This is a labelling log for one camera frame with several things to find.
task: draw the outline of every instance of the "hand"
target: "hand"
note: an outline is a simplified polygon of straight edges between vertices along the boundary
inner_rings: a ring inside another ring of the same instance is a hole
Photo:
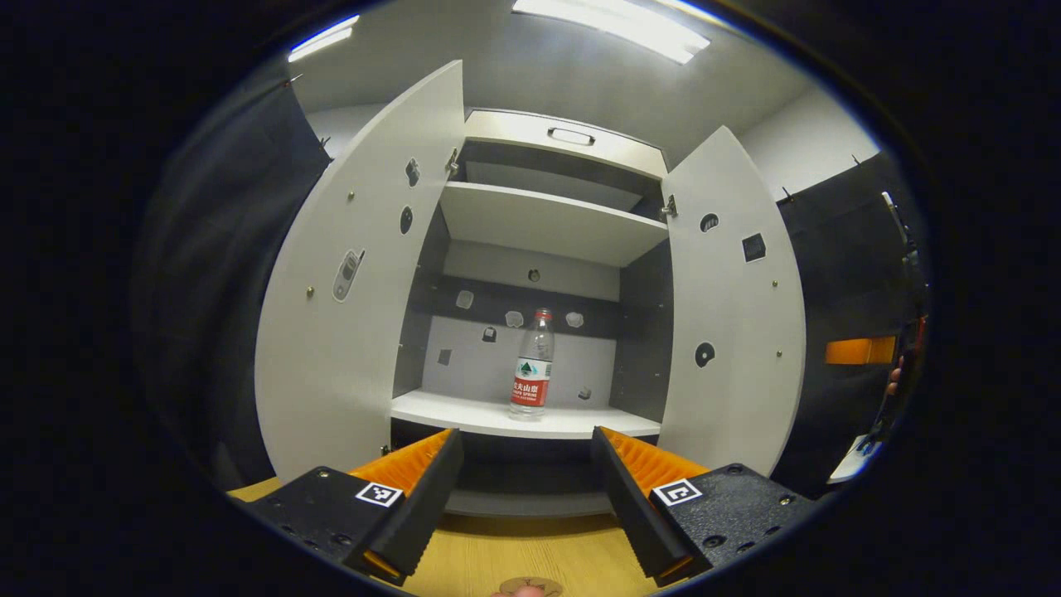
[[[888,396],[894,397],[895,391],[899,390],[899,376],[903,373],[903,357],[899,357],[899,367],[891,371],[891,375],[888,376]]]

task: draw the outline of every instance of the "open cabinet door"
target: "open cabinet door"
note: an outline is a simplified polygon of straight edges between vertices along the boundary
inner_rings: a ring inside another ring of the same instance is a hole
[[[662,181],[674,263],[674,346],[659,447],[769,475],[803,384],[803,291],[788,231],[725,126]]]
[[[389,443],[410,285],[447,164],[463,143],[454,60],[358,133],[292,224],[255,355],[258,419],[280,480],[314,467],[353,469]]]

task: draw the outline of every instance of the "water bottle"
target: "water bottle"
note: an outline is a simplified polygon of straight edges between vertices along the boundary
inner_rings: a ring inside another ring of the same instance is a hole
[[[534,314],[534,324],[523,335],[508,403],[508,416],[512,419],[535,421],[545,410],[549,379],[553,374],[552,322],[552,312],[538,310]]]

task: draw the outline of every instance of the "round hole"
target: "round hole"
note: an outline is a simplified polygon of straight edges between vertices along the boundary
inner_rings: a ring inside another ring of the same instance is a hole
[[[696,361],[696,367],[702,369],[707,367],[708,362],[715,358],[715,348],[710,343],[703,343],[696,348],[693,358]]]
[[[398,228],[401,230],[401,233],[405,233],[411,227],[413,227],[413,208],[406,205],[401,210],[401,220],[398,223]]]
[[[707,215],[703,216],[702,220],[700,220],[700,231],[706,232],[717,225],[718,225],[718,215],[715,215],[714,213],[708,213]]]

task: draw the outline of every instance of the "black fabric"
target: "black fabric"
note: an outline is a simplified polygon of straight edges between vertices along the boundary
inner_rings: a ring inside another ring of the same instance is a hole
[[[922,220],[884,152],[779,206],[803,285],[806,365],[796,420],[770,478],[810,497],[825,491],[851,442],[869,431],[890,370],[827,365],[825,345],[898,335],[914,316],[906,245],[883,191],[924,244]]]
[[[254,359],[265,287],[329,158],[286,64],[260,68],[167,163],[132,285],[149,399],[214,482],[275,475],[258,426]]]

